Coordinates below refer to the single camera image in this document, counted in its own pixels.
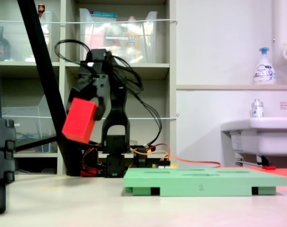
shelf board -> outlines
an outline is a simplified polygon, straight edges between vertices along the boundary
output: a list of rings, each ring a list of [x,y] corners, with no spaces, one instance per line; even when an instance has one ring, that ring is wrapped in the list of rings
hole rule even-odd
[[[14,158],[17,157],[57,157],[57,153],[14,153]]]
[[[107,5],[163,5],[166,0],[76,0],[79,4],[107,4]]]
[[[177,90],[287,90],[287,85],[177,85]]]
[[[59,78],[59,62],[52,62],[56,78]],[[0,77],[10,79],[39,78],[36,63],[26,61],[0,61]]]
[[[99,158],[107,158],[107,155],[108,154],[99,153],[98,157]],[[124,155],[125,155],[125,158],[133,158],[133,154],[124,154]],[[151,154],[151,155],[148,155],[148,158],[162,158],[163,156],[164,156],[164,154]]]
[[[165,79],[170,68],[170,64],[167,63],[136,63],[130,65],[142,79]],[[73,76],[77,77],[79,65],[66,62],[65,66]]]

white tabletop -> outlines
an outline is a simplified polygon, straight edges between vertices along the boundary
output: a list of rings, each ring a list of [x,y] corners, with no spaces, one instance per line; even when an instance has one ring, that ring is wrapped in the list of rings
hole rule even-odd
[[[287,186],[276,196],[132,196],[123,179],[19,175],[7,189],[0,227],[287,227]]]

white sink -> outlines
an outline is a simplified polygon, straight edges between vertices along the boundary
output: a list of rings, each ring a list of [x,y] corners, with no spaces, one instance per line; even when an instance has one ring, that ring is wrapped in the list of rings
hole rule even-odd
[[[221,131],[245,129],[287,129],[287,117],[249,118],[227,122],[221,125]]]
[[[221,125],[221,131],[231,134],[233,149],[238,153],[287,156],[287,117],[227,122]]]

plastic storage bin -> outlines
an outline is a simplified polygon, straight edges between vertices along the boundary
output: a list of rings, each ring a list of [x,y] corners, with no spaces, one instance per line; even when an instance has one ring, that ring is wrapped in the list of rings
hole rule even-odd
[[[58,61],[58,57],[54,53],[54,45],[59,41],[60,25],[49,23],[55,21],[52,12],[44,12],[40,21],[51,60]],[[9,43],[6,44],[6,46],[9,45],[9,53],[6,57],[1,57],[4,48],[7,49],[7,47],[0,43],[0,61],[35,62],[24,23],[0,22],[0,42],[3,39],[7,40],[4,41],[5,43]]]
[[[56,135],[45,96],[43,96],[38,106],[3,107],[1,112],[2,118],[14,121],[17,146],[25,142]],[[25,152],[57,152],[57,144],[53,142],[31,148]]]
[[[149,12],[146,20],[156,20],[157,12]],[[81,41],[90,49],[105,48],[129,63],[155,63],[156,22],[96,24],[87,9],[80,9]],[[81,60],[87,53],[81,48]]]

soap dispenser bottle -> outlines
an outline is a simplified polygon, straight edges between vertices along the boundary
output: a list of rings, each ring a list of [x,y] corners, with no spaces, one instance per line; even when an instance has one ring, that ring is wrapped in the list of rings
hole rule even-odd
[[[261,52],[261,60],[256,67],[253,84],[276,84],[274,68],[267,58],[269,48],[263,47],[259,51]]]

